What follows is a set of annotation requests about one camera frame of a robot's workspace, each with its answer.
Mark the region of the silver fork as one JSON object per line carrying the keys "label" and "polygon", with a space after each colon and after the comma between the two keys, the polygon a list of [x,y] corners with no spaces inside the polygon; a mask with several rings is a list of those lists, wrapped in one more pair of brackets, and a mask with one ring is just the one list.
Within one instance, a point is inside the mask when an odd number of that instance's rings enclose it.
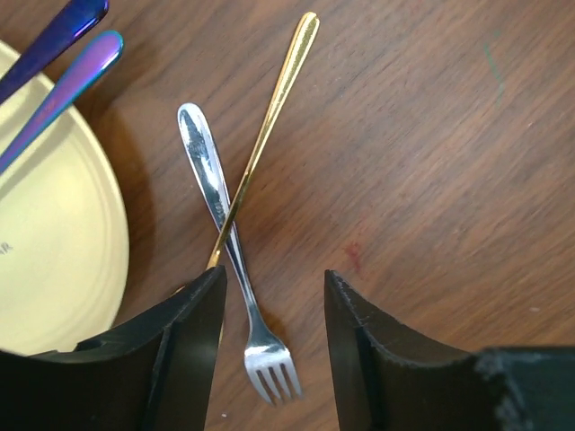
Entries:
{"label": "silver fork", "polygon": [[[230,212],[225,176],[208,122],[200,107],[183,103],[177,113],[181,140],[217,229]],[[249,336],[243,354],[248,377],[268,403],[283,395],[302,396],[296,368],[286,345],[265,324],[256,302],[236,226],[226,240],[226,249],[237,276],[249,320]]]}

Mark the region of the gold spoon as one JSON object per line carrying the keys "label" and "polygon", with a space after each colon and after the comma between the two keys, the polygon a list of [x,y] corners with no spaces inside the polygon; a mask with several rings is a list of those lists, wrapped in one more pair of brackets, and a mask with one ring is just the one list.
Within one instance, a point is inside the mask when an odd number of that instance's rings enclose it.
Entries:
{"label": "gold spoon", "polygon": [[226,245],[226,240],[231,232],[233,222],[237,216],[239,208],[242,205],[263,149],[268,142],[271,131],[279,117],[279,113],[282,111],[288,95],[314,43],[319,26],[320,20],[317,14],[314,12],[307,12],[303,14],[296,27],[294,36],[287,50],[283,66],[281,67],[274,92],[271,96],[269,106],[264,116],[264,120],[261,124],[259,134],[257,135],[252,149],[250,159],[246,165],[237,191],[235,192],[228,215],[226,216],[225,222],[217,237],[217,241],[210,254],[207,268],[215,267],[220,260],[222,251]]}

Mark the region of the purple spoon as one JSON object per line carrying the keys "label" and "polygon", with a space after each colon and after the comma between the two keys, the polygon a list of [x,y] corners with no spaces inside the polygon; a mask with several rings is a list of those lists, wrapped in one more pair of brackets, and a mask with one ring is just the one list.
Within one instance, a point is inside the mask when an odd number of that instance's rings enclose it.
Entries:
{"label": "purple spoon", "polygon": [[86,46],[2,152],[1,173],[4,173],[62,112],[119,60],[123,49],[124,39],[117,31],[104,31]]}

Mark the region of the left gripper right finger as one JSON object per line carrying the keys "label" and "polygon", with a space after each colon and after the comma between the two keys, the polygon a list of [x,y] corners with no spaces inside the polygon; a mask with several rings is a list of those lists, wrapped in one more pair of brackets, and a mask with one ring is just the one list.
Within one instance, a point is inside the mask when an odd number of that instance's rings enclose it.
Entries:
{"label": "left gripper right finger", "polygon": [[402,324],[340,274],[324,315],[341,430],[572,430],[573,347],[465,352]]}

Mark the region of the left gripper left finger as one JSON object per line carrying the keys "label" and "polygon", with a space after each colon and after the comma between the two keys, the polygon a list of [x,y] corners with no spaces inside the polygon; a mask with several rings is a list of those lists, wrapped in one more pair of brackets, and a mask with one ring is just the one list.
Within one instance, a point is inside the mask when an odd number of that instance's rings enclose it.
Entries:
{"label": "left gripper left finger", "polygon": [[71,352],[1,354],[3,430],[201,430],[226,304],[207,270]]}

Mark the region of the beige round plate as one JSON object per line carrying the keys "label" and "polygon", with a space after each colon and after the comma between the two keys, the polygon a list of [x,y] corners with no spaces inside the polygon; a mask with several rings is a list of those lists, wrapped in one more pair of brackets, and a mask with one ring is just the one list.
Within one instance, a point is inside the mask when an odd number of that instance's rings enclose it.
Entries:
{"label": "beige round plate", "polygon": [[128,256],[116,176],[70,107],[1,176],[1,349],[66,352],[108,330]]}

